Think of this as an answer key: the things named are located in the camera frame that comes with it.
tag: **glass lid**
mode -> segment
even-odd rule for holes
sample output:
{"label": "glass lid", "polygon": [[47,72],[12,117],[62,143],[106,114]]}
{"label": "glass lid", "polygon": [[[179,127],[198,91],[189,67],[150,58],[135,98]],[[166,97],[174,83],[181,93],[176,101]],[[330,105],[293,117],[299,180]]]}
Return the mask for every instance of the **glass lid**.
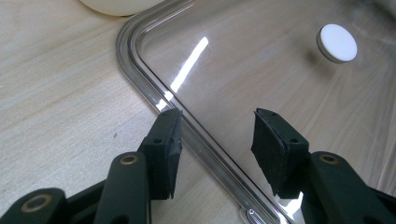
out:
{"label": "glass lid", "polygon": [[[350,62],[332,54],[327,24],[353,36]],[[183,110],[183,141],[250,222],[302,223],[301,197],[273,196],[251,152],[253,112],[275,111],[311,153],[338,154],[396,195],[395,28],[372,1],[165,1],[124,25],[117,56],[159,111]]]}

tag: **wooden table surface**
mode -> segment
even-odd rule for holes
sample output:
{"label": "wooden table surface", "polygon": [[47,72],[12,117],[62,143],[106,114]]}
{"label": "wooden table surface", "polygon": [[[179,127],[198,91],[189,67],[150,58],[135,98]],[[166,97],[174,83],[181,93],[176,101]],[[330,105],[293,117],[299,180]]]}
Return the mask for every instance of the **wooden table surface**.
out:
{"label": "wooden table surface", "polygon": [[[106,178],[138,148],[156,112],[118,67],[115,41],[130,18],[79,1],[0,2],[0,216],[24,194],[69,197]],[[187,149],[173,201],[153,223],[240,223],[239,207]]]}

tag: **transparent plastic lid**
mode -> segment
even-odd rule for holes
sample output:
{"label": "transparent plastic lid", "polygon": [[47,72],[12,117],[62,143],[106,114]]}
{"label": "transparent plastic lid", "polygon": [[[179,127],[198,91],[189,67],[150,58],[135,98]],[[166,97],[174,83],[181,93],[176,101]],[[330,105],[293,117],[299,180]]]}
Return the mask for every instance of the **transparent plastic lid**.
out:
{"label": "transparent plastic lid", "polygon": [[[352,34],[355,59],[323,56],[326,24]],[[250,151],[253,112],[275,111],[310,152],[344,157],[367,185],[395,195],[395,24],[371,1],[165,1],[125,24],[117,56],[159,111],[183,110],[184,142],[250,218],[300,223],[301,198],[274,197]]]}

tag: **white knob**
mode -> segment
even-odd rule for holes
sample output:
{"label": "white knob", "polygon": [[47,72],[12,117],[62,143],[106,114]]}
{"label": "white knob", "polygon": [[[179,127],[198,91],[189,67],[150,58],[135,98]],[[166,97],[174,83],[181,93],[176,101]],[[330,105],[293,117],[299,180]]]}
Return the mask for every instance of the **white knob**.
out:
{"label": "white knob", "polygon": [[352,34],[344,27],[327,24],[317,35],[320,52],[334,63],[347,63],[358,54],[358,46]]}
{"label": "white knob", "polygon": [[87,7],[111,16],[130,16],[163,0],[80,0]]}

